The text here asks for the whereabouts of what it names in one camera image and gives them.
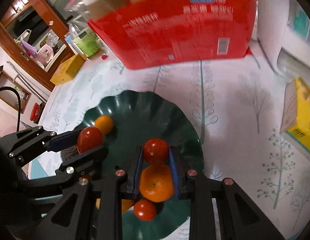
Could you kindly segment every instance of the tablecloth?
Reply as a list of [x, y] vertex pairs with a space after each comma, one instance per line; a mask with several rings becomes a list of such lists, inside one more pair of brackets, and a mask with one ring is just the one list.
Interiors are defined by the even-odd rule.
[[[74, 129], [102, 98], [153, 91], [175, 103], [200, 138], [205, 175], [233, 178], [286, 239], [310, 219], [310, 162], [279, 134], [287, 80], [276, 75], [257, 42], [242, 59], [196, 61], [128, 70], [115, 57], [87, 61], [73, 81], [54, 88], [40, 125]], [[54, 176], [60, 153], [44, 153], [31, 179]], [[166, 239], [188, 239], [189, 220]]]

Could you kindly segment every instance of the yellow box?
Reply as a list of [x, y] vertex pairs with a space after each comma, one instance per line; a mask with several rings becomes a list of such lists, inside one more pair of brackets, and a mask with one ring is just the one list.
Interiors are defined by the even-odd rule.
[[71, 81], [80, 70], [85, 60], [80, 55], [74, 55], [65, 62], [61, 63], [51, 78], [55, 85], [61, 85]]
[[310, 160], [310, 87], [302, 78], [285, 90], [282, 136]]

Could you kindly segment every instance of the screw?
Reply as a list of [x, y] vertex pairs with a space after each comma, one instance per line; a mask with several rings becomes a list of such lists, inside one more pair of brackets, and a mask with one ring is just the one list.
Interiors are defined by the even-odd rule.
[[81, 180], [79, 181], [79, 184], [80, 184], [81, 186], [85, 186], [85, 185], [87, 185], [87, 183], [88, 183], [88, 179], [81, 179]]
[[227, 186], [231, 186], [234, 184], [234, 180], [230, 179], [230, 178], [225, 178], [223, 179], [223, 183]]
[[115, 172], [115, 174], [116, 174], [117, 176], [123, 176], [123, 175], [125, 174], [125, 171], [124, 171], [124, 170], [117, 170], [117, 171]]
[[66, 168], [66, 172], [67, 172], [68, 174], [73, 174], [73, 173], [74, 173], [74, 168], [71, 167], [71, 166], [69, 166], [69, 167]]
[[189, 171], [187, 172], [187, 174], [188, 174], [189, 176], [196, 176], [196, 175], [197, 175], [197, 171], [196, 171], [196, 170], [189, 170]]

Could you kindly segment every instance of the green plate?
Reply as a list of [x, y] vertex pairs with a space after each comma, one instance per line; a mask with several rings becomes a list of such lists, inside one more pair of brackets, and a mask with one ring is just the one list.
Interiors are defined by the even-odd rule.
[[[181, 149], [181, 156], [192, 169], [204, 170], [204, 159], [197, 133], [184, 113], [173, 103], [153, 92], [124, 91], [103, 98], [86, 112], [82, 126], [93, 126], [100, 115], [109, 115], [115, 129], [105, 137], [109, 149], [103, 161], [103, 176], [125, 163], [137, 146], [150, 138], [160, 138]], [[164, 202], [162, 211], [151, 222], [143, 222], [127, 211], [122, 216], [124, 240], [159, 240], [177, 229], [190, 216], [190, 202], [174, 196]]]

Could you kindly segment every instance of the cherry tomato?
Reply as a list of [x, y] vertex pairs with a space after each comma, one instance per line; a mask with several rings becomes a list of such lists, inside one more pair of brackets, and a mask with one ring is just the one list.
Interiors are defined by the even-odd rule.
[[84, 128], [77, 138], [79, 154], [87, 152], [104, 143], [101, 131], [94, 126]]
[[169, 146], [161, 139], [150, 139], [143, 147], [143, 158], [151, 165], [162, 165], [168, 159]]
[[152, 221], [156, 216], [155, 205], [148, 199], [142, 199], [134, 204], [134, 214], [142, 221]]

